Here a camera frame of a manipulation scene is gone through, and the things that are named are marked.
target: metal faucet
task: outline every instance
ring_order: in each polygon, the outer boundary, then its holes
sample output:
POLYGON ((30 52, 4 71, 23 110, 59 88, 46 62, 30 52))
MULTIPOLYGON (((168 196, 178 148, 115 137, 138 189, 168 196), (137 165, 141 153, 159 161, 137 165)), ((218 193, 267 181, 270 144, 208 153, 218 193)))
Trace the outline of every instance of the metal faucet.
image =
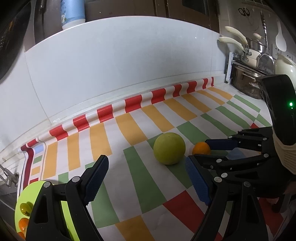
POLYGON ((2 179, 6 183, 6 186, 11 188, 12 184, 14 183, 15 187, 17 187, 18 174, 14 175, 10 170, 8 170, 7 168, 4 168, 1 164, 0 164, 0 168, 3 170, 4 174, 7 176, 7 179, 5 180, 5 178, 0 175, 0 179, 2 179))

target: blue canister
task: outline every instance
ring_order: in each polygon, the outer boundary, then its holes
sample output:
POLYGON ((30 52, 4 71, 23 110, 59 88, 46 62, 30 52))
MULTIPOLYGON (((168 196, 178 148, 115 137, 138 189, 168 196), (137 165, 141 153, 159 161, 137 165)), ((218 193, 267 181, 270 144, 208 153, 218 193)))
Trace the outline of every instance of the blue canister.
POLYGON ((62 28, 85 22, 84 0, 61 0, 62 28))

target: orange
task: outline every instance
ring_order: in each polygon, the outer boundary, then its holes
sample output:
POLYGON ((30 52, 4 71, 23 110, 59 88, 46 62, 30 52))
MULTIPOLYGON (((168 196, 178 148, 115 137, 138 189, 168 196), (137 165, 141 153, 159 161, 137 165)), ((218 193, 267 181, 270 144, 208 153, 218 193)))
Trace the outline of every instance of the orange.
POLYGON ((18 235, 20 235, 22 239, 25 239, 25 235, 22 232, 18 232, 18 235))
POLYGON ((19 221, 19 228, 20 230, 24 233, 25 230, 27 229, 29 224, 29 219, 28 218, 21 218, 19 221))
POLYGON ((198 142, 194 146, 192 150, 192 155, 194 154, 204 154, 204 155, 210 155, 211 154, 211 149, 209 145, 205 142, 198 142))

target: colorful mat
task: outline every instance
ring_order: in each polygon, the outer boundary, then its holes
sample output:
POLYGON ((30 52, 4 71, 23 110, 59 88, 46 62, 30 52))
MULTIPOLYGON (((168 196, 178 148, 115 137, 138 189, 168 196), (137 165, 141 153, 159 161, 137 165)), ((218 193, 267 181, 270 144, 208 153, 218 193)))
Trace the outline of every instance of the colorful mat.
MULTIPOLYGON (((184 160, 165 166, 155 159, 155 139, 178 133, 187 156, 197 142, 270 125, 267 107, 214 87, 213 77, 151 91, 75 118, 22 146, 26 161, 18 194, 37 180, 66 183, 105 154, 108 173, 87 207, 104 240, 190 240, 207 206, 198 199, 184 160)), ((272 240, 287 215, 273 213, 265 199, 259 202, 272 240)), ((224 235, 230 210, 231 202, 216 240, 224 235)))

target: green fruit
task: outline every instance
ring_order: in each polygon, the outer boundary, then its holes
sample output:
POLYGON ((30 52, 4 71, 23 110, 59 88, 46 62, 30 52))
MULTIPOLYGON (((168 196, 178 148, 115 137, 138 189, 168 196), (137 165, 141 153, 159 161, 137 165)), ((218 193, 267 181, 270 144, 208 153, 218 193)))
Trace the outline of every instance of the green fruit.
POLYGON ((153 146, 155 158, 165 165, 179 162, 183 158, 185 150, 186 146, 182 137, 172 132, 161 134, 153 146))

